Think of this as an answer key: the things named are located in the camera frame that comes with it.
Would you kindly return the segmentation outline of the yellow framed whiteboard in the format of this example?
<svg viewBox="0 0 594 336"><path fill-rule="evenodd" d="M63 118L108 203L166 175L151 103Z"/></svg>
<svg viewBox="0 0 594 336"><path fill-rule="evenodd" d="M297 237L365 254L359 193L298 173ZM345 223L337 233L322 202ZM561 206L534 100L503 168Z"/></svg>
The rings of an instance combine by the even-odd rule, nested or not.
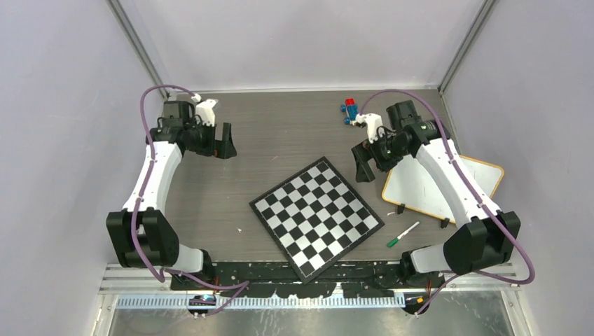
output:
<svg viewBox="0 0 594 336"><path fill-rule="evenodd" d="M461 161L482 190L493 197L504 176L504 170L500 166L471 157L462 156ZM388 173L382 198L391 204L403 205L407 209L440 220L448 218L452 224L455 223L452 211L433 178L411 156L405 157Z"/></svg>

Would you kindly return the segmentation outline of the black white chessboard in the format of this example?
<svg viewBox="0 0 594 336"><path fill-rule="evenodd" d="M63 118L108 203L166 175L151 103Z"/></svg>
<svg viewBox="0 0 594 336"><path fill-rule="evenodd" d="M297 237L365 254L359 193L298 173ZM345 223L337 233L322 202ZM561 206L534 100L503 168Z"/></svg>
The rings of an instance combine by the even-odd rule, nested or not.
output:
<svg viewBox="0 0 594 336"><path fill-rule="evenodd" d="M253 199L249 206L303 282L385 226L326 157Z"/></svg>

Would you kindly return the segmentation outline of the white green marker pen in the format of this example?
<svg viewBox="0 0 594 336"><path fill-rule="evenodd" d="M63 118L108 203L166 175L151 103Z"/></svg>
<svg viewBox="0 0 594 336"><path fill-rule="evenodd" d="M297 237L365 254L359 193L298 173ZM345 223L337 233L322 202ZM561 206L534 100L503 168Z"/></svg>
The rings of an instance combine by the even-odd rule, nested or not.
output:
<svg viewBox="0 0 594 336"><path fill-rule="evenodd" d="M400 240L402 240L407 234L409 234L412 230L414 230L418 225L420 224L420 221L417 221L415 223L413 223L410 227L408 227L406 230L404 230L401 234L399 234L398 236L396 236L395 238L393 238L391 241L389 241L386 246L388 248L392 248L393 246L395 246Z"/></svg>

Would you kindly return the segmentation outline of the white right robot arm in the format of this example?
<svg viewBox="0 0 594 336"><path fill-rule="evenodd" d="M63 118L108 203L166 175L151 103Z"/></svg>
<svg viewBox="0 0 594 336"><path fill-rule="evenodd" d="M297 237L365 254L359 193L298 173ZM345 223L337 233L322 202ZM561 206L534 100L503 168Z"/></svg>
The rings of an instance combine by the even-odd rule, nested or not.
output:
<svg viewBox="0 0 594 336"><path fill-rule="evenodd" d="M387 113L390 128L374 113L360 113L351 122L367 132L367 138L352 148L356 180L374 180L369 160L388 172L404 158L414 158L444 196L457 225L457 231L444 243L403 253L402 282L414 288L428 273L465 275L508 262L520 230L516 213L503 212L479 188L438 118L423 120L412 101L390 106Z"/></svg>

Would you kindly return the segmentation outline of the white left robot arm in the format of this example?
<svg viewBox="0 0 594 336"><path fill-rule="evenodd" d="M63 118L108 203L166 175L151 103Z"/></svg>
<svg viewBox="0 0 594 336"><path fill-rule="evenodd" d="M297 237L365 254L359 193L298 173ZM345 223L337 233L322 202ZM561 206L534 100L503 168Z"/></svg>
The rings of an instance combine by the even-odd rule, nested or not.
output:
<svg viewBox="0 0 594 336"><path fill-rule="evenodd" d="M123 267L172 268L188 273L199 290L208 289L215 272L208 252L189 248L165 217L165 204L174 173L187 152L219 159L233 158L232 129L223 124L216 138L215 99L198 103L167 101L157 125L146 138L146 156L138 181L120 211L106 218L106 228Z"/></svg>

